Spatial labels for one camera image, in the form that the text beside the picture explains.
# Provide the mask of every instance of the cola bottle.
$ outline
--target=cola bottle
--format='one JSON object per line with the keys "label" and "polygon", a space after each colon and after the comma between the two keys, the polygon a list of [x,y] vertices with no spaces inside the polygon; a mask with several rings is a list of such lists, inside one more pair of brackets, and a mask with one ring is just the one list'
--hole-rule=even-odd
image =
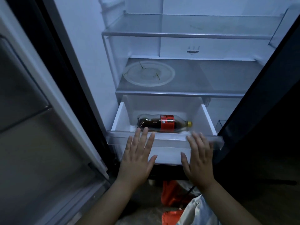
{"label": "cola bottle", "polygon": [[137,117],[137,126],[143,130],[148,127],[151,131],[177,133],[192,127],[191,121],[184,121],[177,115],[149,115],[142,114]]}

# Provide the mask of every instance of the light blue fabric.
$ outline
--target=light blue fabric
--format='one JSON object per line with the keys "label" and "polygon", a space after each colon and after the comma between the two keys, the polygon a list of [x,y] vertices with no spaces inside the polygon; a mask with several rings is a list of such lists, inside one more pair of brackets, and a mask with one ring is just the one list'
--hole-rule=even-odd
{"label": "light blue fabric", "polygon": [[194,198],[185,208],[176,225],[221,225],[202,195]]}

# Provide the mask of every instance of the red object on floor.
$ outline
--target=red object on floor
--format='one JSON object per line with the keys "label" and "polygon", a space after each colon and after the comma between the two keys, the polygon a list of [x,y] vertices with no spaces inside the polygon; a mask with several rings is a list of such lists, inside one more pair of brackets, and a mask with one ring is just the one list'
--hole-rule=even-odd
{"label": "red object on floor", "polygon": [[164,212],[161,216],[161,222],[163,225],[176,225],[182,213],[183,210]]}
{"label": "red object on floor", "polygon": [[[177,181],[164,181],[163,192],[161,194],[161,203],[165,206],[180,206],[180,200],[185,194],[185,190],[177,183]],[[181,204],[187,205],[194,197],[186,196]]]}

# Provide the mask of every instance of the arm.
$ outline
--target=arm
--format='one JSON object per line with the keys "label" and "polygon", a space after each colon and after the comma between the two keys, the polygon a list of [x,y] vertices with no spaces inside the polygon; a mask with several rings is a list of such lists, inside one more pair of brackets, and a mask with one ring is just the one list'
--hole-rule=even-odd
{"label": "arm", "polygon": [[133,139],[128,138],[114,184],[77,225],[115,224],[133,192],[147,180],[157,158],[154,155],[148,162],[155,134],[151,134],[145,146],[148,128],[144,128],[141,138],[140,132],[138,128]]}
{"label": "arm", "polygon": [[187,137],[191,159],[181,153],[186,176],[198,187],[204,199],[223,225],[261,224],[215,180],[212,171],[213,147],[202,135]]}

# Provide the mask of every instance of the bottle label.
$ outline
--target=bottle label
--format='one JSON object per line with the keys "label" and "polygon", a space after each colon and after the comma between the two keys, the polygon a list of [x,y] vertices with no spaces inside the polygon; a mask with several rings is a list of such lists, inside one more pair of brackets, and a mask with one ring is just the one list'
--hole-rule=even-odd
{"label": "bottle label", "polygon": [[160,121],[161,121],[162,131],[163,130],[174,131],[174,127],[175,127],[174,115],[161,115]]}

